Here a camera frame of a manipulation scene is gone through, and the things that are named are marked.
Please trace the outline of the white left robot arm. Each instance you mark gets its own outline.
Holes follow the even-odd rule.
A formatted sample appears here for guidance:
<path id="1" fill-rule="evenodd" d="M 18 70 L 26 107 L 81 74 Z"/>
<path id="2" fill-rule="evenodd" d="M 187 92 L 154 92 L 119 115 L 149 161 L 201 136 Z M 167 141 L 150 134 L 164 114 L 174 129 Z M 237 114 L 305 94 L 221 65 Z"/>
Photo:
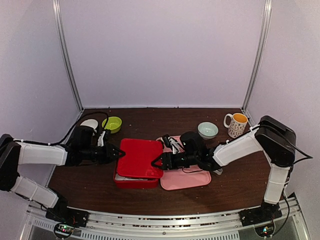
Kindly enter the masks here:
<path id="1" fill-rule="evenodd" d="M 72 211 L 64 204 L 66 200 L 53 190 L 20 175 L 20 165 L 55 165 L 76 167 L 82 161 L 109 164 L 126 155 L 117 146 L 108 142 L 109 130 L 98 137 L 97 145 L 92 144 L 94 128 L 77 126 L 71 138 L 65 143 L 40 143 L 14 139 L 9 134 L 0 138 L 0 189 L 35 201 L 48 209 L 61 222 L 72 218 Z"/>

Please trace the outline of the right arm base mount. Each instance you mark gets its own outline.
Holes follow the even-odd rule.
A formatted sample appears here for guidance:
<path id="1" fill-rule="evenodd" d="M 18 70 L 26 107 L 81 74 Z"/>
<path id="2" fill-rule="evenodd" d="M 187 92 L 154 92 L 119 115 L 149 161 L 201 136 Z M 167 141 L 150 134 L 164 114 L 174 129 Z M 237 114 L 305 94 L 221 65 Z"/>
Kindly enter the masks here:
<path id="1" fill-rule="evenodd" d="M 239 212 L 240 221 L 243 227 L 271 222 L 282 216 L 283 214 L 279 209 L 275 212 L 271 212 L 270 210 L 262 210 L 260 207 L 244 209 Z"/>

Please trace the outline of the red tin box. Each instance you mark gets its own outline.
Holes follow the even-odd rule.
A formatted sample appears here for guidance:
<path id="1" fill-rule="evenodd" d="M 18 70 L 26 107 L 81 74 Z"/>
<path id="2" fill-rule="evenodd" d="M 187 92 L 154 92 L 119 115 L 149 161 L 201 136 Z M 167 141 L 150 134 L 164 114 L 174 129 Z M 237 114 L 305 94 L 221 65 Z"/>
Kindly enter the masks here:
<path id="1" fill-rule="evenodd" d="M 120 176 L 118 175 L 118 164 L 114 167 L 113 172 L 113 181 L 117 188 L 119 189 L 153 189 L 159 185 L 159 179 L 142 179 L 138 180 L 137 178 L 133 178 L 130 180 L 120 180 Z"/>

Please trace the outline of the red tin lid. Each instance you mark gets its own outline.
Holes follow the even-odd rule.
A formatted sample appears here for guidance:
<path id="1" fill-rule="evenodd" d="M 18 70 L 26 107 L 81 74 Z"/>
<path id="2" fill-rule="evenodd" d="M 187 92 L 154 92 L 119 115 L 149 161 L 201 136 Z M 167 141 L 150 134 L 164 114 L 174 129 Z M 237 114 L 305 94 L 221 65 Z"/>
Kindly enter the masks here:
<path id="1" fill-rule="evenodd" d="M 160 141 L 124 138 L 120 149 L 125 152 L 117 163 L 117 174 L 136 179 L 160 179 L 164 171 L 152 166 L 152 161 L 161 156 L 163 146 Z"/>

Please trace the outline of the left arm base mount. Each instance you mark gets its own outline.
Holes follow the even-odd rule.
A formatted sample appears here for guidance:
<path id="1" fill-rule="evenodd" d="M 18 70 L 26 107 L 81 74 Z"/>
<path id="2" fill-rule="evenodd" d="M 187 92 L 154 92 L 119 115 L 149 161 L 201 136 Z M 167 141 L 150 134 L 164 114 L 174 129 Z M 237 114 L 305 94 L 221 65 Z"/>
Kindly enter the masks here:
<path id="1" fill-rule="evenodd" d="M 62 211 L 49 208 L 46 211 L 45 217 L 56 222 L 66 223 L 76 228 L 85 228 L 87 226 L 89 212 L 69 207 L 63 209 Z"/>

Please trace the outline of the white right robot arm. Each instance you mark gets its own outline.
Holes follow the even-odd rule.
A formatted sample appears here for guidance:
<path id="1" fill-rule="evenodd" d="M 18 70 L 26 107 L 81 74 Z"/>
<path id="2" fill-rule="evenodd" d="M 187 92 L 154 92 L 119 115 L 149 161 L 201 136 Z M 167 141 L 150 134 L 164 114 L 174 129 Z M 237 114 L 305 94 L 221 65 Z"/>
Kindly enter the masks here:
<path id="1" fill-rule="evenodd" d="M 279 208 L 279 201 L 296 159 L 295 131 L 269 115 L 236 138 L 208 148 L 199 133 L 183 133 L 177 146 L 168 136 L 162 143 L 170 152 L 160 154 L 151 166 L 160 170 L 178 170 L 198 166 L 207 172 L 220 172 L 223 167 L 243 158 L 260 155 L 269 165 L 269 175 L 261 205 L 257 207 L 259 220 L 268 220 Z"/>

